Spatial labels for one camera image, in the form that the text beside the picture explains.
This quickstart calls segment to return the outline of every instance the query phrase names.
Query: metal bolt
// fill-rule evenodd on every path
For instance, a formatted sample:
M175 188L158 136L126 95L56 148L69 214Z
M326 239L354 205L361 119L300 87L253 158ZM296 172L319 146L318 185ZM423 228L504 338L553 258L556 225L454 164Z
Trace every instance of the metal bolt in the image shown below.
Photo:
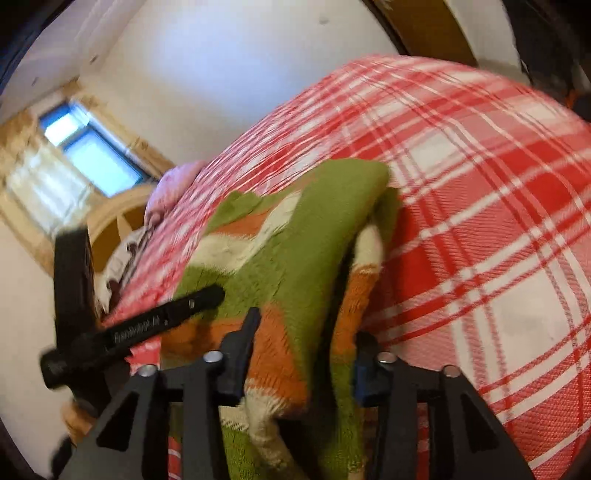
M380 352L376 357L380 366L384 368L389 368L397 359L398 357L396 354L392 352Z
M462 371L455 365L446 365L443 367L443 375L448 378L457 378L462 374Z
M218 362L221 362L222 358L223 353L221 353L219 350L211 350L207 352L205 355L203 355L203 359L207 364L216 364Z
M148 364L142 365L138 368L138 375L140 377L151 377L158 371L158 367L156 365Z

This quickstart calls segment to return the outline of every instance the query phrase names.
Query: black mount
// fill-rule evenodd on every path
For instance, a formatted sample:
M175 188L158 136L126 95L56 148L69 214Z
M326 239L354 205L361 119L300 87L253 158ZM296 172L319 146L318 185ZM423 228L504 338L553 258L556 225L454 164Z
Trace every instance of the black mount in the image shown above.
M216 308L225 296L223 288L208 286L101 330L88 230L58 236L55 249L56 348L42 354L41 373L47 388L68 386L78 405L93 417L127 382L125 357L131 347Z
M244 395L258 309L228 333L219 351L186 367L159 371L144 365L107 406L82 440L60 480L163 480L168 478L168 413L183 402L184 480L229 480L218 406Z
M429 420L430 480L534 480L501 422L460 369L412 367L380 353L367 333L357 336L353 395L379 407L378 432L367 480L417 477L417 404Z

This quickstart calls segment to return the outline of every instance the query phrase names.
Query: wooden furniture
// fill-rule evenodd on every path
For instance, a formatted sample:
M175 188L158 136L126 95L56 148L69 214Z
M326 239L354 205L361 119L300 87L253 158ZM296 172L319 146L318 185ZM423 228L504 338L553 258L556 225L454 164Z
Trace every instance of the wooden furniture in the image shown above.
M146 204L155 187L155 183L134 187L108 199L89 214L86 223L96 275L105 269L121 241L144 224Z

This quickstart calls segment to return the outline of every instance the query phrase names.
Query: red plaid blanket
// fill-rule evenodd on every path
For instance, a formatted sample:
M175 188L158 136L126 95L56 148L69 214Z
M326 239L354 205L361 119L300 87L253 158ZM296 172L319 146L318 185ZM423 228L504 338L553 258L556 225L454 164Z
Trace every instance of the red plaid blanket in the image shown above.
M342 157L388 163L404 202L366 327L412 364L459 365L536 477L557 479L591 424L591 132L493 74L371 57L280 106L203 169L112 321L171 297L229 192L268 194ZM132 364L157 363L159 348Z

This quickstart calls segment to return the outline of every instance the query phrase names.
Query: fabric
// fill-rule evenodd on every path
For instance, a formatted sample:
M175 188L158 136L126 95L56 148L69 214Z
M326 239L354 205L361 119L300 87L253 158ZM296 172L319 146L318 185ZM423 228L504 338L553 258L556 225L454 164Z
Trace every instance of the fabric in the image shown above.
M173 209L206 163L197 160L174 167L164 174L146 205L144 225L152 228Z
M151 234L144 226L132 231L112 253L105 269L95 274L95 298L103 312L109 313L119 301L119 294L129 280L128 272L134 268Z
M591 132L494 74L370 57L279 106L202 170L111 321L172 297L229 192L275 193L345 157L386 164L402 201L364 326L412 364L460 366L536 477L558 479L591 424ZM154 339L131 364L159 360Z
M380 163L327 161L273 195L232 192L210 219L176 296L214 283L226 296L215 312L163 335L162 366L190 363L217 349L250 307L261 309L243 404L220 409L232 478L307 477L279 434L275 420L285 417L303 419L322 478L344 480L362 470L362 417L349 381L355 334L398 207L388 180ZM335 297L352 245L348 279L341 279L347 287ZM340 305L336 318L330 315L333 302ZM320 363L327 375L319 377ZM332 393L337 412L326 401ZM180 428L171 432L180 440Z

